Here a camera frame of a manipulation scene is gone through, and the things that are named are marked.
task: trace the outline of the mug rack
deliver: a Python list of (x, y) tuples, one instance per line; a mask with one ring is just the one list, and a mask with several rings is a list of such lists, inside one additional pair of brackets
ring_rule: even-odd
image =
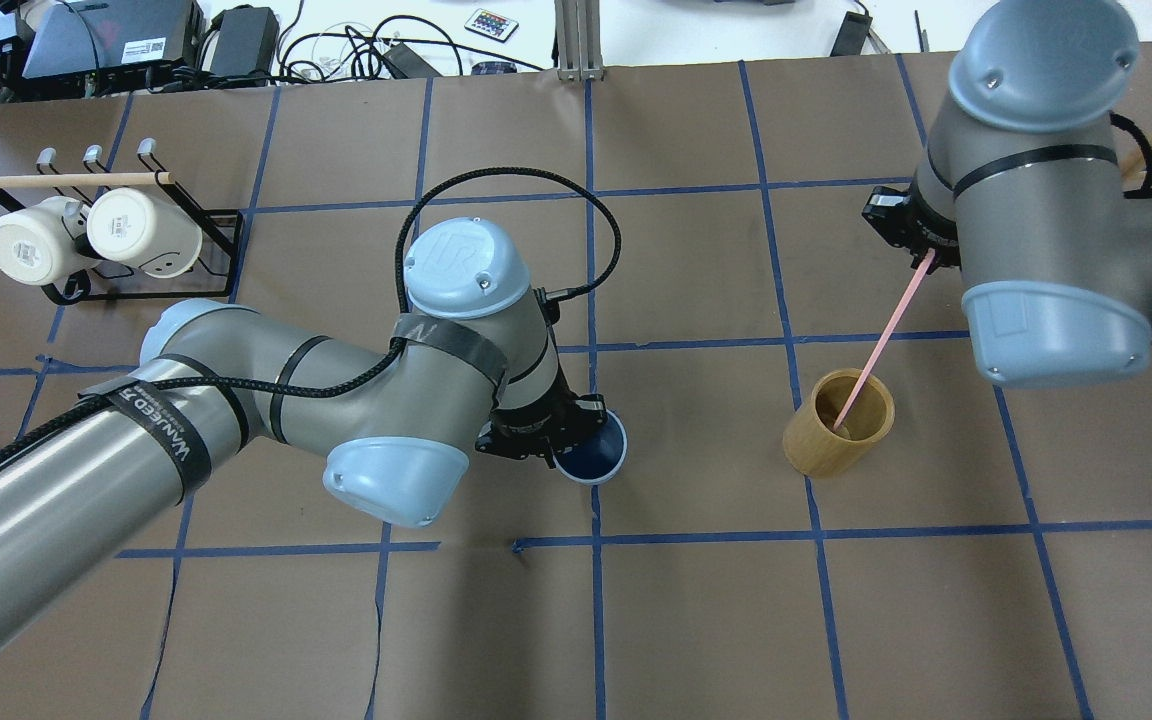
[[(109, 190), (111, 187), (146, 187), (156, 185), (159, 190), (164, 191), (170, 200), (175, 202), (175, 205), (180, 210), (184, 211), (184, 214), (189, 219), (194, 220), (202, 228), (207, 240), (211, 241), (215, 250), (225, 258), (223, 270), (213, 270), (204, 260), (204, 256), (196, 262), (196, 268), (202, 268), (202, 272), (214, 278), (223, 278), (223, 287), (217, 288), (204, 288), (204, 290), (175, 290), (175, 291), (134, 291), (120, 290), (118, 285), (113, 281), (118, 281), (120, 278), (129, 278), (136, 275), (136, 270), (129, 268), (127, 265), (119, 265), (126, 272), (119, 272), (118, 274), (106, 274), (101, 273), (99, 268), (92, 270), (79, 270), (79, 272), (69, 275), (65, 280), (65, 287), (56, 287), (55, 283), (46, 285), (41, 287), (41, 291), (47, 296), (47, 300), (55, 302), (56, 305), (74, 305), (77, 302), (86, 301), (109, 301), (109, 300), (182, 300), (183, 297), (228, 297), (229, 293), (234, 290), (234, 282), (237, 279), (237, 259), (238, 259), (238, 237), (242, 236), (243, 229), (243, 217), (237, 210), (205, 210), (191, 195), (185, 190), (183, 184), (173, 177), (162, 166), (162, 162), (154, 156), (154, 138), (145, 138), (141, 142), (141, 146), (137, 149), (136, 158), (141, 160), (143, 167), (146, 172), (142, 173), (113, 173), (109, 168), (106, 168), (101, 164), (101, 147), (99, 145), (92, 145), (88, 147), (86, 153), (83, 156), (83, 169), (86, 173), (61, 173), (55, 167), (55, 154), (54, 149), (47, 147), (38, 156), (38, 161), (35, 165), (37, 174), (33, 176), (0, 176), (0, 206), (1, 209), (8, 210), (9, 213), (14, 211), (23, 210), (26, 205), (23, 202), (17, 200), (17, 197), (13, 196), (10, 190), (33, 190), (33, 188), (51, 188), (58, 195), (63, 195), (70, 197), (63, 188), (69, 188), (73, 195), (77, 195), (77, 199), (82, 199), (91, 205), (93, 197), (88, 196), (83, 192), (82, 188), (96, 188), (96, 190)], [(91, 250), (91, 245), (86, 242), (82, 242), (78, 251), (83, 255), (90, 256), (90, 258), (99, 258)], [(188, 274), (195, 272), (195, 270), (189, 270)], [(92, 285), (92, 274), (105, 281), (105, 290), (96, 291)]]

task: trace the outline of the brown cup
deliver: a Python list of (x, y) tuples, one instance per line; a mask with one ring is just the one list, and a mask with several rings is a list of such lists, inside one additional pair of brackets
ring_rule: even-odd
[(805, 397), (786, 425), (781, 438), (785, 455), (801, 473), (813, 478), (842, 473), (887, 437), (896, 419), (896, 407), (887, 386), (873, 376), (865, 379), (865, 387), (861, 388), (842, 427), (836, 433), (831, 430), (859, 378), (861, 371), (855, 367), (835, 370), (820, 378), (812, 395)]

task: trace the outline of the pink stick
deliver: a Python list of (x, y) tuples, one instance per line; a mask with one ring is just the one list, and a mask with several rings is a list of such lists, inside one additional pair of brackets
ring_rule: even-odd
[(851, 395), (847, 396), (847, 402), (842, 406), (841, 414), (838, 414), (838, 419), (833, 422), (834, 430), (842, 427), (842, 420), (846, 418), (847, 414), (851, 411), (851, 404), (856, 401), (856, 396), (861, 394), (861, 388), (865, 387), (869, 373), (872, 373), (874, 365), (878, 364), (878, 356), (882, 355), (882, 349), (884, 347), (887, 347), (887, 341), (890, 340), (892, 332), (896, 328), (896, 323), (900, 323), (901, 316), (905, 313), (905, 308), (909, 306), (909, 301), (914, 300), (914, 293), (918, 291), (918, 286), (923, 285), (923, 278), (927, 276), (927, 270), (931, 268), (932, 260), (935, 258), (937, 251), (927, 250), (927, 255), (923, 256), (923, 262), (919, 263), (918, 268), (914, 271), (914, 278), (909, 279), (909, 286), (905, 288), (905, 295), (900, 297), (900, 302), (896, 304), (896, 310), (893, 311), (890, 319), (887, 320), (887, 327), (882, 328), (882, 334), (878, 338), (878, 344), (874, 346), (874, 350), (869, 355), (865, 369), (861, 371), (861, 377), (856, 378), (855, 387), (851, 387)]

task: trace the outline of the white mug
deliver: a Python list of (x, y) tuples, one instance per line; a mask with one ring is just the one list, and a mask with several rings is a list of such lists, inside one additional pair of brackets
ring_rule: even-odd
[(88, 209), (63, 195), (0, 218), (0, 270), (20, 283), (65, 281), (100, 258), (78, 255), (77, 237), (88, 230)]
[(103, 258), (153, 278), (174, 278), (198, 259), (202, 228), (169, 202), (120, 187), (97, 197), (88, 240)]

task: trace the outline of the white label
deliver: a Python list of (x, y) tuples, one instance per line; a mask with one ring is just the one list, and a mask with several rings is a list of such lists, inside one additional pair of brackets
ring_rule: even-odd
[(168, 46), (168, 38), (156, 37), (151, 40), (129, 41), (123, 46), (123, 65), (145, 63), (147, 60), (161, 60), (162, 52)]
[(17, 259), (17, 263), (26, 266), (26, 268), (37, 268), (38, 263), (41, 263), (38, 247), (26, 240), (15, 241), (12, 245), (12, 255)]

